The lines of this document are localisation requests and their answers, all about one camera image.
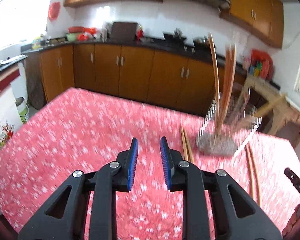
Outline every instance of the red plastic bag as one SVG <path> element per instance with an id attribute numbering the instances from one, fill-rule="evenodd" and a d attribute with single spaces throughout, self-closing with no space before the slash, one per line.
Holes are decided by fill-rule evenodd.
<path id="1" fill-rule="evenodd" d="M 251 50 L 251 64 L 256 65 L 257 61 L 262 63 L 262 68 L 259 76 L 263 79 L 271 80 L 274 74 L 274 66 L 272 58 L 265 51 L 258 49 Z"/>
<path id="2" fill-rule="evenodd" d="M 60 2 L 54 2 L 50 5 L 48 11 L 48 18 L 50 21 L 54 21 L 58 18 L 60 13 Z"/>

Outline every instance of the white tiled wall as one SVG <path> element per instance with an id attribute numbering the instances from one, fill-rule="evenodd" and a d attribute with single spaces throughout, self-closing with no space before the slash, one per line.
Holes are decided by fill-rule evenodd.
<path id="1" fill-rule="evenodd" d="M 195 37 L 207 36 L 211 32 L 216 52 L 225 54 L 225 46 L 231 42 L 237 45 L 237 60 L 249 53 L 251 48 L 267 51 L 268 46 L 247 31 L 219 18 L 219 11 L 187 0 L 117 1 L 89 5 L 75 10 L 74 25 L 101 28 L 105 21 L 138 22 L 145 35 L 163 38 L 162 32 L 173 33 L 180 28 L 193 44 Z"/>
<path id="2" fill-rule="evenodd" d="M 12 87 L 9 85 L 0 93 L 0 133 L 2 132 L 1 127 L 6 122 L 14 125 L 14 132 L 17 132 L 22 126 L 15 102 Z"/>

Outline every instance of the kitchen counter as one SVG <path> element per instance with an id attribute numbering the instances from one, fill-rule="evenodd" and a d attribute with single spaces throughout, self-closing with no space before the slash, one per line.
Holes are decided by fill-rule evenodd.
<path id="1" fill-rule="evenodd" d="M 150 49 L 157 49 L 157 50 L 163 50 L 166 52 L 174 53 L 177 55 L 193 58 L 196 60 L 200 60 L 203 62 L 208 62 L 212 64 L 212 58 L 211 58 L 211 52 L 209 49 L 199 49 L 194 46 L 184 45 L 173 45 L 171 43 L 167 43 L 165 40 L 162 39 L 155 39 L 152 38 L 153 42 L 142 42 L 142 41 L 117 41 L 117 40 L 107 40 L 106 42 L 102 42 L 99 40 L 88 40 L 88 41 L 74 41 L 74 42 L 62 42 L 54 45 L 48 45 L 46 47 L 38 48 L 38 49 L 29 49 L 26 51 L 23 51 L 23 54 L 30 54 L 34 52 L 41 52 L 47 49 L 53 49 L 60 46 L 65 45 L 75 45 L 75 44 L 85 44 L 85 43 L 106 43 L 106 44 L 114 44 L 114 45 L 124 45 L 124 46 L 133 46 L 133 47 L 145 47 Z M 225 66 L 225 57 L 222 55 L 217 54 L 217 62 L 219 67 Z M 246 76 L 247 73 L 242 69 L 242 65 L 240 63 L 236 63 L 236 73 Z"/>
<path id="2" fill-rule="evenodd" d="M 8 71 L 8 70 L 10 69 L 10 67 L 12 67 L 13 65 L 15 65 L 15 64 L 17 64 L 17 63 L 19 63 L 19 62 L 25 60 L 27 57 L 28 57 L 28 56 L 23 55 L 22 57 L 20 57 L 20 58 L 18 58 L 18 59 L 16 59 L 16 60 L 12 61 L 12 62 L 10 62 L 10 63 L 7 63 L 7 64 L 1 66 L 1 67 L 0 67 L 0 75 L 1 75 L 2 73 L 4 73 L 5 71 Z"/>

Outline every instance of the table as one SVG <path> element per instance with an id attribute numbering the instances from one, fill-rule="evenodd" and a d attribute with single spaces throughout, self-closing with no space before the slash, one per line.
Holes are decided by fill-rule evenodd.
<path id="1" fill-rule="evenodd" d="M 259 77 L 248 75 L 244 83 L 243 89 L 253 88 L 267 101 L 271 102 L 280 96 L 279 90 L 271 86 L 268 82 Z M 286 100 L 282 100 L 273 109 L 273 123 L 268 134 L 276 135 L 276 133 L 284 127 L 288 122 L 293 122 L 300 126 L 300 109 L 297 109 Z M 300 133 L 296 140 L 292 143 L 296 148 L 300 142 Z"/>
<path id="2" fill-rule="evenodd" d="M 20 231 L 72 171 L 100 169 L 118 152 L 127 150 L 136 137 L 139 156 L 134 186 L 129 194 L 117 194 L 118 237 L 181 239 L 182 194 L 168 192 L 164 183 L 159 150 L 162 136 L 167 137 L 170 148 L 182 151 L 183 125 L 197 166 L 212 172 L 225 169 L 249 191 L 244 152 L 223 158 L 198 151 L 195 137 L 202 121 L 194 115 L 69 89 L 39 111 L 0 152 L 0 208 Z M 290 167 L 300 177 L 299 160 L 285 139 L 256 133 L 250 145 L 260 173 L 262 209 L 282 230 L 300 203 L 300 195 L 283 170 Z"/>

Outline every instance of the wooden chopstick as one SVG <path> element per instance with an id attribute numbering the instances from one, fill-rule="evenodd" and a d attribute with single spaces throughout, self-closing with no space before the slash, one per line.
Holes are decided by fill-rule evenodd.
<path id="1" fill-rule="evenodd" d="M 248 162 L 248 170 L 249 170 L 249 177 L 250 177 L 250 196 L 255 201 L 256 200 L 256 192 L 254 190 L 254 176 L 253 176 L 253 168 L 251 162 L 251 155 L 248 150 L 248 146 L 245 146 L 247 162 Z"/>
<path id="2" fill-rule="evenodd" d="M 182 137 L 184 160 L 187 162 L 194 163 L 190 140 L 188 138 L 188 134 L 187 134 L 186 130 L 183 127 L 181 127 L 181 137 Z"/>
<path id="3" fill-rule="evenodd" d="M 257 192 L 258 192 L 258 205 L 261 207 L 262 206 L 262 197 L 261 197 L 261 189 L 260 189 L 260 183 L 259 183 L 259 181 L 260 181 L 259 180 L 259 172 L 258 172 L 256 162 L 255 162 L 255 158 L 254 158 L 254 155 L 253 155 L 253 152 L 251 150 L 251 146 L 250 146 L 249 143 L 247 145 L 247 148 L 249 149 L 251 160 L 252 160 L 252 166 L 253 166 L 254 172 L 256 174 Z"/>
<path id="4" fill-rule="evenodd" d="M 190 140 L 188 138 L 188 134 L 186 132 L 185 129 L 183 129 L 183 132 L 185 134 L 185 138 L 186 138 L 186 144 L 187 144 L 187 152 L 188 152 L 188 159 L 190 160 L 191 163 L 194 164 L 194 158 L 193 158 L 193 153 L 192 153 L 192 148 L 191 148 L 191 144 L 190 144 Z"/>
<path id="5" fill-rule="evenodd" d="M 209 40 L 209 45 L 210 45 L 210 50 L 211 50 L 211 57 L 212 57 L 212 63 L 213 63 L 213 72 L 214 72 L 214 86 L 216 90 L 216 112 L 214 114 L 214 129 L 216 130 L 217 123 L 218 123 L 218 118 L 219 118 L 219 75 L 218 75 L 218 64 L 217 64 L 217 56 L 216 56 L 216 51 L 214 48 L 214 43 L 213 43 L 213 38 L 212 34 L 208 33 L 208 40 Z"/>
<path id="6" fill-rule="evenodd" d="M 250 175 L 250 182 L 251 182 L 251 192 L 252 192 L 252 198 L 253 200 L 256 199 L 256 192 L 254 190 L 254 176 L 253 172 L 256 175 L 256 182 L 257 182 L 257 193 L 258 193 L 258 205 L 262 206 L 262 197 L 261 197 L 261 189 L 260 189 L 260 183 L 259 183 L 259 173 L 256 166 L 256 162 L 254 159 L 254 155 L 251 150 L 251 146 L 249 143 L 245 146 L 246 154 L 247 154 L 247 160 L 248 160 L 248 167 L 249 167 L 249 175 Z"/>
<path id="7" fill-rule="evenodd" d="M 232 87 L 234 82 L 236 55 L 237 55 L 237 49 L 235 45 L 231 49 L 226 48 L 225 76 L 224 76 L 220 112 L 219 112 L 218 123 L 217 123 L 217 134 L 221 130 L 230 103 L 231 92 L 232 92 Z"/>
<path id="8" fill-rule="evenodd" d="M 185 139 L 185 134 L 183 131 L 183 127 L 181 127 L 181 137 L 182 137 L 182 146 L 183 146 L 183 159 L 185 161 L 189 161 L 188 157 L 188 150 L 187 150 L 187 144 L 186 144 L 186 139 Z"/>

